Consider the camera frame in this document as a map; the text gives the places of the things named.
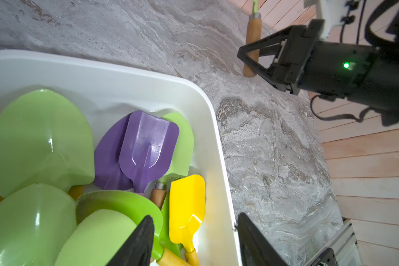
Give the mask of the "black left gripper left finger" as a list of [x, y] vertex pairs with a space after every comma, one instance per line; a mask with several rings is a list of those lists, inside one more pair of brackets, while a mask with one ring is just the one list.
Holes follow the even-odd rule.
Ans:
[[149, 266], [154, 231], [153, 218], [145, 216], [107, 266]]

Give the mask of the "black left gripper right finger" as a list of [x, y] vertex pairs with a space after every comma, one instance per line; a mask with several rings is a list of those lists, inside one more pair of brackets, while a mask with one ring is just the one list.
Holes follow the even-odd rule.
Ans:
[[237, 218], [237, 232], [243, 266], [287, 266], [256, 225], [243, 212]]

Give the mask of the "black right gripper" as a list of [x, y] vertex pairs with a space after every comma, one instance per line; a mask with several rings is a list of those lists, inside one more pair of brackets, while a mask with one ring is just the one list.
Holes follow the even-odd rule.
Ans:
[[[304, 89], [399, 113], [399, 38], [376, 46], [320, 41], [323, 20], [246, 44], [237, 57], [281, 92]], [[270, 66], [260, 57], [273, 56]]]

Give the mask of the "bright green yellow-handled shovel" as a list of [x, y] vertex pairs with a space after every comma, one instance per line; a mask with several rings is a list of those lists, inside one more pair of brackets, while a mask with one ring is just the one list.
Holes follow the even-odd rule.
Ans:
[[100, 209], [119, 212], [138, 225], [145, 216], [151, 216], [154, 222], [154, 242], [151, 258], [160, 266], [187, 266], [181, 258], [181, 245], [170, 241], [170, 207], [165, 198], [162, 208], [158, 208], [148, 198], [134, 192], [121, 190], [100, 190], [81, 195], [76, 201], [76, 222]]

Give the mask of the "green shovel wooden handle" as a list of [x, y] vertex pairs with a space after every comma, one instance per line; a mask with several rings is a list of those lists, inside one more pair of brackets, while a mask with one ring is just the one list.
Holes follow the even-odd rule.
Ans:
[[[246, 44], [259, 41], [262, 34], [262, 19], [259, 13], [258, 0], [253, 0], [252, 14], [249, 16], [247, 25]], [[257, 73], [247, 64], [244, 65], [243, 75], [246, 78], [253, 78]]]
[[95, 177], [93, 134], [64, 96], [39, 89], [0, 113], [0, 195], [42, 183], [68, 192]]

